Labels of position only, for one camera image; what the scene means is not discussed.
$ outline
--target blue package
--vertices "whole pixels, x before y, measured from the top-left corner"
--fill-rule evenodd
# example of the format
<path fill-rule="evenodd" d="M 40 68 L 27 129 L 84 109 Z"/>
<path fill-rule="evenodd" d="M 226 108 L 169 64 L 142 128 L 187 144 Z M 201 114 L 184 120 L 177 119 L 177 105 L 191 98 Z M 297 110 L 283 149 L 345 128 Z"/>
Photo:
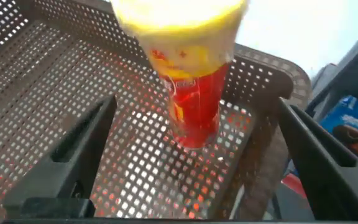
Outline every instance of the blue package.
<path fill-rule="evenodd" d="M 358 156 L 358 99 L 342 98 L 320 125 Z"/>

